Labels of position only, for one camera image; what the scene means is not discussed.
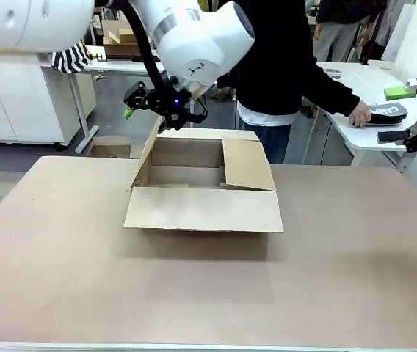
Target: box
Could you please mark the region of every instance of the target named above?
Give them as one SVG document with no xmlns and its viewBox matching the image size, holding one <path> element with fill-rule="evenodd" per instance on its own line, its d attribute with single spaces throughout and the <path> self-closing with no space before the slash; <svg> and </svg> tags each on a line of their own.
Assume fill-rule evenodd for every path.
<svg viewBox="0 0 417 352">
<path fill-rule="evenodd" d="M 283 232 L 260 142 L 213 135 L 156 138 L 160 121 L 131 178 L 125 228 Z"/>
<path fill-rule="evenodd" d="M 95 137 L 90 144 L 88 158 L 131 158 L 130 137 Z"/>
<path fill-rule="evenodd" d="M 126 20 L 102 20 L 107 57 L 141 56 L 137 39 Z"/>
</svg>

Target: green sponge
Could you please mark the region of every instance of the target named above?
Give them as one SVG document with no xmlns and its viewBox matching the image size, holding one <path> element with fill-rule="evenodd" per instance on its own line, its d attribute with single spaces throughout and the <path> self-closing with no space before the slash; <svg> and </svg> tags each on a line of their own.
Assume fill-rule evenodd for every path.
<svg viewBox="0 0 417 352">
<path fill-rule="evenodd" d="M 130 118 L 130 116 L 132 116 L 132 114 L 134 113 L 134 110 L 132 110 L 132 109 L 126 109 L 124 112 L 123 112 L 123 117 L 126 119 L 126 120 L 128 120 L 129 118 Z"/>
<path fill-rule="evenodd" d="M 404 86 L 389 87 L 385 89 L 385 97 L 387 101 L 405 98 L 414 98 L 416 92 L 408 92 Z"/>
</svg>

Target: gray pants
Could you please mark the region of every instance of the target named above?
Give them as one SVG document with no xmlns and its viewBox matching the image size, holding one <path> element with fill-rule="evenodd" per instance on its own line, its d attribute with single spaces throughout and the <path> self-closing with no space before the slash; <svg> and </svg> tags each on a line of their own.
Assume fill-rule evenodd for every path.
<svg viewBox="0 0 417 352">
<path fill-rule="evenodd" d="M 339 24 L 334 22 L 324 23 L 319 40 L 313 39 L 313 54 L 319 62 L 324 62 L 333 50 L 333 62 L 345 62 L 349 56 L 349 50 L 354 41 L 359 23 Z"/>
</svg>

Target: hand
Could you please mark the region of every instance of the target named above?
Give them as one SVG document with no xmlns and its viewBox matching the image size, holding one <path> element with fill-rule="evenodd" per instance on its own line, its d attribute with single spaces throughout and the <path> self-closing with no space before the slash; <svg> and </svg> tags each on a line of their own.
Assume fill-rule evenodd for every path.
<svg viewBox="0 0 417 352">
<path fill-rule="evenodd" d="M 362 100 L 359 101 L 354 111 L 349 115 L 349 121 L 351 125 L 355 127 L 363 127 L 367 122 L 371 120 L 370 108 Z"/>
<path fill-rule="evenodd" d="M 324 23 L 318 23 L 314 30 L 314 39 L 319 40 L 321 37 L 321 32 L 323 32 Z"/>
<path fill-rule="evenodd" d="M 368 26 L 367 29 L 363 31 L 362 37 L 360 37 L 360 42 L 358 43 L 358 45 L 365 46 L 369 42 L 371 37 L 371 28 L 372 26 Z"/>
<path fill-rule="evenodd" d="M 369 25 L 370 16 L 365 17 L 362 21 L 360 21 L 360 25 L 365 28 Z"/>
</svg>

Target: beige tabletop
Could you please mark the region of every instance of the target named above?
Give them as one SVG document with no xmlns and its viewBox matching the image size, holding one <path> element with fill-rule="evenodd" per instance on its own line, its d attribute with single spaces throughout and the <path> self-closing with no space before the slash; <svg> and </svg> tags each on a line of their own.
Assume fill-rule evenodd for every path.
<svg viewBox="0 0 417 352">
<path fill-rule="evenodd" d="M 0 341 L 417 348 L 417 192 L 273 166 L 285 233 L 125 230 L 136 161 L 46 157 L 0 204 Z"/>
</svg>

